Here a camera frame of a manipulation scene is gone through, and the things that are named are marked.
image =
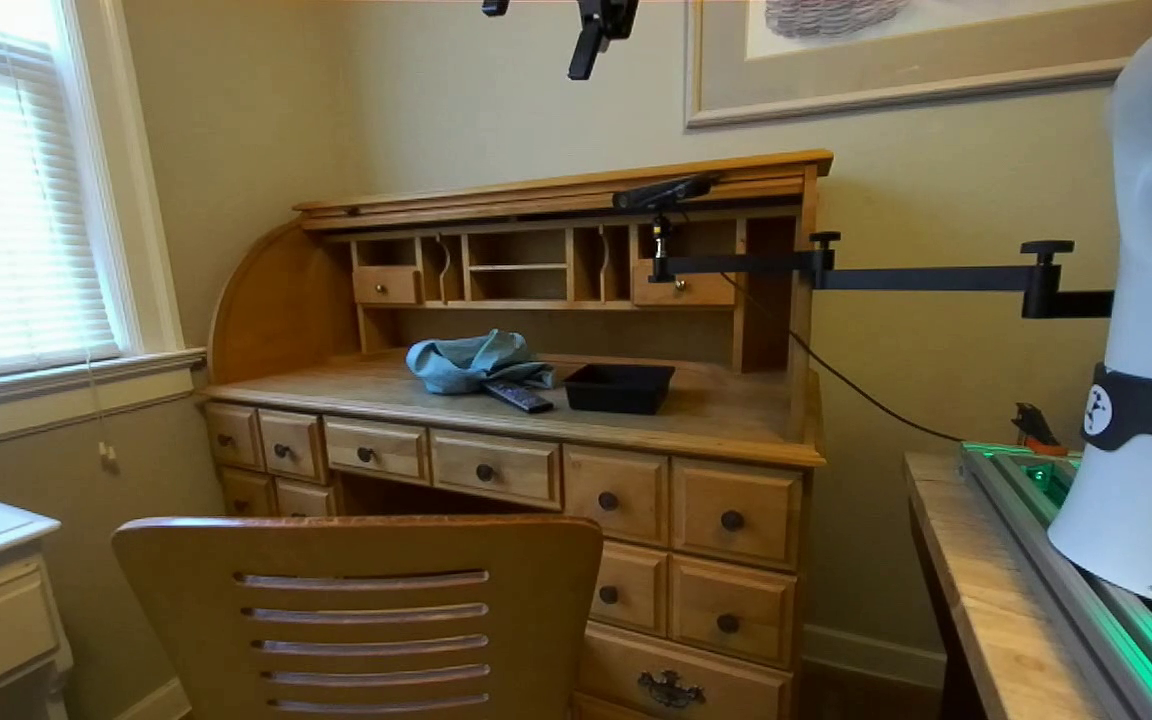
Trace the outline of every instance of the roll-top desk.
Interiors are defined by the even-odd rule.
[[[649,285],[629,188],[708,177],[668,210],[679,257],[808,247],[829,152],[668,164],[448,194],[300,204],[225,287],[203,395],[239,517],[566,513],[608,548],[581,714],[791,714],[816,399],[797,275]],[[556,369],[673,362],[654,415],[523,415],[426,395],[404,348],[523,333]]]

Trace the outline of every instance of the baseboard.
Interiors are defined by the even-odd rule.
[[[907,649],[907,645],[888,645],[822,623],[802,626],[802,658],[812,663],[830,663],[830,668],[851,668],[865,674],[888,674],[900,682],[920,682],[920,686],[940,686],[945,674],[945,653],[926,649]]]
[[[185,714],[189,696],[174,674],[119,711],[119,720],[185,720]]]

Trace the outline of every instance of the framed picture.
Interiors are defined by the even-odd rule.
[[[688,0],[688,127],[1112,75],[1152,0]]]

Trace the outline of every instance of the floor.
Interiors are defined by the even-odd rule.
[[[940,692],[829,663],[798,668],[798,720],[936,720]]]

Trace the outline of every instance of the window blind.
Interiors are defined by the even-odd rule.
[[[0,375],[119,355],[46,0],[0,9]]]

